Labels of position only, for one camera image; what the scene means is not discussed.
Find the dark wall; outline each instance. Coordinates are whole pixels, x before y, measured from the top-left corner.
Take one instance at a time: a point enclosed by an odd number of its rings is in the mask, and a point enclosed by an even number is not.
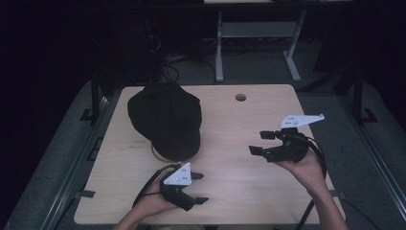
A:
[[[359,70],[406,130],[406,2],[370,1],[337,12],[316,71]]]
[[[88,15],[75,6],[3,1],[0,16],[3,228],[91,73],[84,39]]]

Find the round hole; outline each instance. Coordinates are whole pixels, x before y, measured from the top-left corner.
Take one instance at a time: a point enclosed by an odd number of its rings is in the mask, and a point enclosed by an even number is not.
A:
[[[245,100],[247,100],[247,97],[243,94],[237,94],[236,95],[236,100],[239,102],[244,102]]]

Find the black cap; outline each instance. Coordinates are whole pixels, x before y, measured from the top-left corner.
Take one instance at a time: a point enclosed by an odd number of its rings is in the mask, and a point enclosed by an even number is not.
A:
[[[150,83],[127,104],[134,128],[160,155],[184,161],[200,148],[200,100],[176,82]]]

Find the black strap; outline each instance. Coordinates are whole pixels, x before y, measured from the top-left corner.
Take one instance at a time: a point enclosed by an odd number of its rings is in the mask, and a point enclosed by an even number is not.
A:
[[[134,207],[139,201],[140,199],[145,195],[146,190],[149,188],[149,186],[156,180],[156,178],[158,178],[158,176],[165,171],[168,168],[176,168],[178,167],[177,165],[168,165],[165,166],[164,168],[162,168],[161,170],[157,171],[148,181],[147,184],[144,185],[143,189],[140,191],[140,193],[138,193],[137,197],[134,200],[134,203],[132,204],[132,207]]]
[[[314,201],[313,199],[310,200],[310,202],[307,205],[307,208],[304,211],[304,215],[301,218],[301,221],[298,223],[298,226],[296,226],[295,230],[302,229],[302,227],[305,225],[305,221],[308,218],[308,215],[310,215],[311,210],[314,207]]]
[[[320,159],[320,164],[322,165],[322,172],[323,176],[326,178],[327,176],[327,164],[325,160],[325,156],[323,153],[313,144],[313,142],[309,141],[310,148],[316,153],[316,155]]]

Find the wooden table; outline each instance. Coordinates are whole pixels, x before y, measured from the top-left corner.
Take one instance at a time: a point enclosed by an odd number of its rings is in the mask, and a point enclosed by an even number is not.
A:
[[[289,172],[251,155],[248,149],[250,145],[269,148],[282,144],[280,140],[261,140],[259,132],[280,130],[286,114],[304,114],[294,89],[269,84],[183,88],[200,99],[201,147],[189,162],[192,171],[205,175],[184,192],[209,200],[189,212],[170,210],[146,218],[144,223],[298,223],[310,201],[305,188]],[[122,92],[85,187],[95,195],[81,198],[76,223],[117,223],[149,178],[167,165],[152,155],[151,143],[134,129],[127,115],[128,100],[142,89],[128,87]],[[246,100],[237,101],[236,94],[244,94]],[[312,137],[309,126],[301,126],[299,131]],[[333,190],[329,177],[327,184]],[[318,222],[313,209],[307,223]]]

